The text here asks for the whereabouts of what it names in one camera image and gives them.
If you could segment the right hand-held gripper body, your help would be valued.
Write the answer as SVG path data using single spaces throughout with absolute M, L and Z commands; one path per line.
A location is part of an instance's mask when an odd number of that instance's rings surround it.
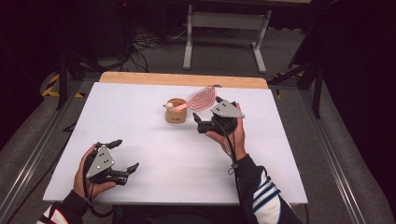
M 203 125 L 198 126 L 198 133 L 214 132 L 225 136 L 232 133 L 237 126 L 237 119 L 245 115 L 236 107 L 236 102 L 224 100 L 211 109 L 213 116 L 210 120 L 202 120 Z

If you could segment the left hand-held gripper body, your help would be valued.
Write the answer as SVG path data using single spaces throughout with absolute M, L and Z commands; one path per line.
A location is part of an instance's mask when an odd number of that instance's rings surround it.
M 95 184 L 115 182 L 124 186 L 129 174 L 112 169 L 115 162 L 109 150 L 104 143 L 97 142 L 94 151 L 85 160 L 84 175 Z

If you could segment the pink hairbrush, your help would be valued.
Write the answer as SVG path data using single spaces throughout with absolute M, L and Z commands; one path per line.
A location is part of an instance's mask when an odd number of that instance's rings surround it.
M 212 106 L 217 97 L 217 92 L 214 87 L 204 87 L 199 91 L 192 93 L 183 105 L 178 105 L 174 108 L 175 111 L 182 111 L 189 108 L 193 111 L 202 111 Z

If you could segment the tan holder with bear figure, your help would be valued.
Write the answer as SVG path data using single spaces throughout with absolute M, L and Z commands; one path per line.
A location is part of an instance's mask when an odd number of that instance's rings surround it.
M 181 98 L 172 98 L 166 104 L 163 105 L 165 108 L 165 120 L 168 123 L 183 123 L 186 121 L 187 109 L 177 110 L 177 107 L 184 105 L 186 101 Z

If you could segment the person's left hand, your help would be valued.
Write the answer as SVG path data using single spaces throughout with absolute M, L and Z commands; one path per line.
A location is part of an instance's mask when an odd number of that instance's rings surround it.
M 100 193 L 105 192 L 109 189 L 116 187 L 114 182 L 106 182 L 98 185 L 93 185 L 89 180 L 83 181 L 84 175 L 84 164 L 86 158 L 94 151 L 95 145 L 92 145 L 83 155 L 80 160 L 78 170 L 75 175 L 73 191 L 78 194 L 81 198 L 85 198 L 85 193 L 95 199 Z

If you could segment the person's right hand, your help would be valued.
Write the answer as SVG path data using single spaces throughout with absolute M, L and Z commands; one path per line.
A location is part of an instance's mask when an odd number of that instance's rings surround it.
M 237 119 L 236 129 L 229 135 L 230 140 L 227 140 L 225 136 L 214 132 L 206 132 L 205 135 L 217 142 L 228 156 L 230 156 L 231 150 L 233 150 L 236 161 L 243 159 L 247 155 L 245 150 L 245 131 L 243 120 L 240 118 Z

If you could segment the black metal stand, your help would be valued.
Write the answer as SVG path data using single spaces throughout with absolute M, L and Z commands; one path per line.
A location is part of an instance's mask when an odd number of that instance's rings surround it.
M 300 73 L 302 73 L 303 75 L 300 77 L 300 79 L 297 82 L 297 88 L 299 90 L 306 91 L 311 86 L 312 83 L 315 83 L 312 109 L 316 118 L 319 119 L 320 118 L 319 104 L 320 104 L 321 89 L 323 82 L 323 75 L 322 72 L 320 71 L 319 61 L 313 61 L 311 63 L 297 66 L 296 68 L 289 70 L 289 72 L 281 76 L 274 77 L 273 79 L 269 80 L 267 84 L 269 86 L 275 86 L 287 80 L 288 78 L 297 76 Z
M 70 76 L 73 80 L 81 81 L 85 77 L 83 64 L 86 64 L 94 72 L 103 73 L 106 71 L 103 66 L 84 58 L 72 50 L 64 49 L 60 53 L 58 63 L 60 87 L 60 96 L 57 105 L 58 110 L 65 105 L 68 99 L 67 76 Z

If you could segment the yellow black hazard tape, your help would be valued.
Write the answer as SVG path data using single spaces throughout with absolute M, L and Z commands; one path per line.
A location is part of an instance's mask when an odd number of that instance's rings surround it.
M 48 85 L 45 87 L 45 89 L 42 91 L 41 95 L 46 97 L 46 96 L 50 96 L 50 97 L 60 97 L 60 93 L 57 91 L 54 91 L 54 87 L 56 82 L 60 80 L 60 74 L 54 74 L 50 80 Z M 76 98 L 85 98 L 87 96 L 87 93 L 85 92 L 77 92 L 75 94 Z

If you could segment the aluminium floor rail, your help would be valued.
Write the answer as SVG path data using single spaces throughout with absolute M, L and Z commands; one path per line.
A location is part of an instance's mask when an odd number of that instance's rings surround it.
M 346 210 L 349 214 L 352 224 L 367 224 L 365 218 L 363 217 L 362 211 L 357 203 L 352 188 L 349 184 L 349 181 L 347 180 L 347 177 L 344 173 L 344 170 L 342 169 L 342 166 L 334 153 L 330 139 L 326 134 L 320 119 L 318 119 L 316 117 L 316 114 L 314 113 L 310 94 L 307 91 L 300 91 L 300 95 L 304 102 L 307 113 L 315 126 L 318 137 L 320 139 L 320 143 L 322 144 L 324 157 L 330 167 L 332 177 L 346 206 Z
M 70 84 L 62 108 L 46 96 L 0 150 L 0 224 L 33 224 L 48 207 L 44 192 L 91 88 Z

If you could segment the white metal table frame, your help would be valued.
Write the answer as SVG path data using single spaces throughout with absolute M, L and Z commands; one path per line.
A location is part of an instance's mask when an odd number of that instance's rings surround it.
M 251 47 L 258 70 L 260 73 L 264 74 L 267 69 L 264 64 L 261 48 L 271 15 L 271 10 L 266 10 L 260 15 L 201 12 L 196 11 L 193 5 L 189 5 L 187 15 L 187 43 L 184 53 L 183 68 L 185 70 L 191 68 L 193 27 L 255 30 L 258 31 L 259 34 L 257 40 L 251 43 Z

